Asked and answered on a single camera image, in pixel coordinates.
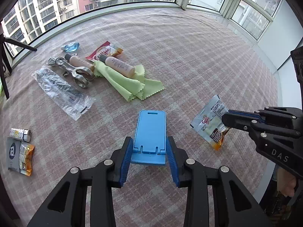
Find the grey card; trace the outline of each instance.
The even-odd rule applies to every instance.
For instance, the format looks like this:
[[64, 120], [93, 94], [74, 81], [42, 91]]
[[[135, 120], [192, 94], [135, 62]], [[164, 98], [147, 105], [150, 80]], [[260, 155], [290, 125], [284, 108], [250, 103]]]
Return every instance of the grey card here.
[[21, 141], [11, 137], [6, 140], [6, 164], [8, 169], [20, 172], [19, 169], [19, 151]]

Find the red packet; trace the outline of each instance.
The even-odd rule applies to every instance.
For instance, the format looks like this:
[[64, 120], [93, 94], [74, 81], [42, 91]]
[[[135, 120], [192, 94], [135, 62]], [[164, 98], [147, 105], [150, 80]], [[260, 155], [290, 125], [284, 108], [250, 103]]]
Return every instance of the red packet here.
[[106, 56], [117, 56], [121, 54], [123, 49], [117, 47], [114, 44], [111, 44], [109, 41], [106, 41], [99, 48], [97, 48], [91, 55], [86, 56], [85, 58], [88, 60], [99, 60], [100, 54], [105, 54]]

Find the screw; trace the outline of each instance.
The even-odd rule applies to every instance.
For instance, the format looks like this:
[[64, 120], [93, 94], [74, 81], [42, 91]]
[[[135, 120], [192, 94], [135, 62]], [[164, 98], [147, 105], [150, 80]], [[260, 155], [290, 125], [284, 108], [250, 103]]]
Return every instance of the screw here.
[[221, 171], [224, 173], [227, 173], [227, 172], [229, 172], [229, 168], [227, 166], [222, 166]]
[[71, 170], [70, 170], [70, 172], [72, 173], [72, 174], [75, 174], [75, 173], [77, 173], [79, 171], [79, 168], [77, 168], [77, 167], [73, 167]]
[[193, 165], [195, 163], [195, 160], [194, 159], [187, 159], [186, 163], [189, 164], [189, 165]]
[[111, 159], [106, 159], [104, 161], [104, 165], [106, 165], [106, 166], [110, 166], [112, 163], [113, 163], [113, 161]]

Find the clear plastic bag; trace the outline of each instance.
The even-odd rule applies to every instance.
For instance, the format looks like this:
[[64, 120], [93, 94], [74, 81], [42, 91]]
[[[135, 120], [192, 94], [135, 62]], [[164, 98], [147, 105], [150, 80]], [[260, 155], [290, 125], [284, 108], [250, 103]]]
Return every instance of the clear plastic bag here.
[[83, 95], [46, 66], [33, 72], [31, 76], [43, 91], [74, 120], [86, 113], [94, 101], [92, 97]]

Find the hand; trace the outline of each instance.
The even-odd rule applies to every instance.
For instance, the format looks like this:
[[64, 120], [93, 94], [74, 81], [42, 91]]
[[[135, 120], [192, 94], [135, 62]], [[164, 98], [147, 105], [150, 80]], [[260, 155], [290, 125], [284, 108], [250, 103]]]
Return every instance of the hand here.
[[294, 175], [284, 170], [283, 168], [278, 168], [277, 172], [277, 190], [280, 191], [284, 196], [293, 197], [294, 188], [296, 186], [297, 180]]

